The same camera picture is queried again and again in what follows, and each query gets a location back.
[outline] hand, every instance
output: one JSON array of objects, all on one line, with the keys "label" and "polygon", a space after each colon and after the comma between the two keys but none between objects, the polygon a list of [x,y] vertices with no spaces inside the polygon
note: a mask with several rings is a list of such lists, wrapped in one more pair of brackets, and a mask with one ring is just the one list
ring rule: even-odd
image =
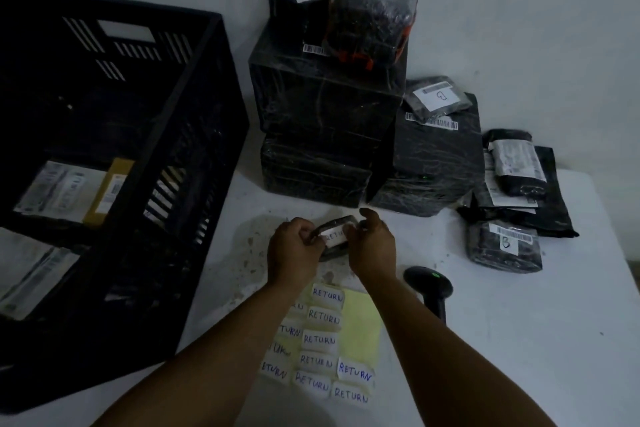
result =
[{"label": "hand", "polygon": [[307,244],[313,223],[302,218],[285,221],[269,241],[267,251],[268,284],[280,284],[300,295],[316,276],[320,255],[324,252],[323,237]]},{"label": "hand", "polygon": [[361,208],[360,214],[366,218],[365,229],[344,225],[351,269],[363,283],[372,278],[396,278],[396,239],[378,213]]}]

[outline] person's right hand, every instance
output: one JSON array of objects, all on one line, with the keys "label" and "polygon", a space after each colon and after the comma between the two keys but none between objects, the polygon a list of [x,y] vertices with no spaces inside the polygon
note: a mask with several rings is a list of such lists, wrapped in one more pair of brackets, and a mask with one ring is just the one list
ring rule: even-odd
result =
[{"label": "person's right hand", "polygon": [[364,229],[344,225],[349,241],[349,265],[362,282],[396,277],[396,239],[375,211],[361,208]]}]

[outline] person's left hand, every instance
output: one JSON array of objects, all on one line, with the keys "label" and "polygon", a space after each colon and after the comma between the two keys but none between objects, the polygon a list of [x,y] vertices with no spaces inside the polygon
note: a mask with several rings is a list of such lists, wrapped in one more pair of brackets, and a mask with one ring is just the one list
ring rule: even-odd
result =
[{"label": "person's left hand", "polygon": [[302,218],[285,221],[276,229],[267,251],[268,284],[291,288],[298,295],[313,280],[326,246],[319,236],[307,245],[314,229],[313,223]]}]

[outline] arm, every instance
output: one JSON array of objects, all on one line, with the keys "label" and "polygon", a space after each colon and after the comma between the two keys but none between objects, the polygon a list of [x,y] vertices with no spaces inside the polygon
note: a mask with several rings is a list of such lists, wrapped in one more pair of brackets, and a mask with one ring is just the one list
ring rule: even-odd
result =
[{"label": "arm", "polygon": [[276,330],[316,276],[322,238],[301,218],[276,230],[266,286],[120,398],[95,427],[232,425]]},{"label": "arm", "polygon": [[396,278],[396,241],[378,214],[346,225],[349,264],[380,316],[423,422],[430,426],[553,427],[533,400],[447,328]]}]

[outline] forearm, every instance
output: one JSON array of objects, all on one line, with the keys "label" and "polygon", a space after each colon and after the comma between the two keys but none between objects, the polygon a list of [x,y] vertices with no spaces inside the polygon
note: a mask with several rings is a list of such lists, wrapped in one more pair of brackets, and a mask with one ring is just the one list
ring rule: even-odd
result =
[{"label": "forearm", "polygon": [[365,278],[420,415],[431,426],[553,426],[533,400],[395,278]]},{"label": "forearm", "polygon": [[297,295],[287,287],[262,287],[126,393],[95,425],[231,425]]}]

